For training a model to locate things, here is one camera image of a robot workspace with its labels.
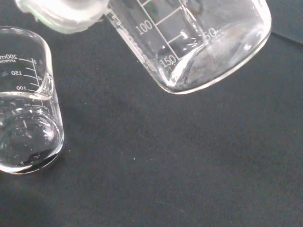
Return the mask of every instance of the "black fabric surface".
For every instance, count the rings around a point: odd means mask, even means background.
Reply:
[[[274,31],[302,39],[275,10],[301,2],[269,3]],[[1,227],[303,226],[302,45],[272,35],[227,79],[177,96],[107,21],[62,35],[0,0],[0,25],[50,45],[66,135],[49,169],[0,175]]]

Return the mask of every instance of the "glass beaker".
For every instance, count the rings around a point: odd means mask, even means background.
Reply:
[[[92,24],[98,13],[91,6],[102,5],[103,13],[107,1],[52,1],[72,9],[71,17],[53,10],[48,0],[16,0],[24,12],[63,33],[71,32],[69,18],[75,22],[73,31],[84,30],[86,21],[76,12],[91,15]],[[229,76],[263,47],[271,32],[265,0],[110,0],[106,15],[155,81],[174,94],[197,91]]]
[[[51,52],[16,27],[0,27],[0,44],[0,170],[30,173],[52,162],[64,141]]]

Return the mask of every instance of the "clear liquid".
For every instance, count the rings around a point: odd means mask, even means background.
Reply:
[[[29,173],[49,164],[64,140],[47,43],[0,27],[0,170]]]
[[[233,73],[271,29],[264,0],[111,0],[107,18],[155,81],[174,94]]]
[[[52,97],[0,97],[0,170],[27,172],[53,160],[64,140],[58,118],[58,102]]]

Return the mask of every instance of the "measurement markings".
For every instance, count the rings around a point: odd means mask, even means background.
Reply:
[[[162,37],[162,39],[164,40],[164,42],[166,43],[166,45],[169,47],[169,49],[171,50],[171,52],[175,55],[175,57],[179,60],[179,57],[176,55],[175,51],[171,48],[170,44],[167,42],[166,38],[164,37],[164,35],[162,34],[162,32],[159,30],[159,28],[157,27],[156,23],[153,21],[153,19],[151,18],[151,16],[149,15],[149,13],[146,11],[146,9],[144,8],[144,5],[140,2],[140,0],[137,0],[138,4],[141,6],[141,8],[143,9],[143,11],[145,12],[146,16],[149,18],[149,20],[152,22],[152,24],[154,25],[154,27],[156,28],[156,30],[158,31],[159,35]],[[178,10],[180,10],[181,7],[178,7],[178,9],[174,10],[173,13],[176,13]]]

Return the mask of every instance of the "black background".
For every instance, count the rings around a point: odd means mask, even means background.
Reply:
[[[49,169],[0,175],[0,226],[303,226],[303,1],[268,3],[266,46],[177,96],[108,21],[62,35],[0,0],[0,25],[50,45],[66,135]]]

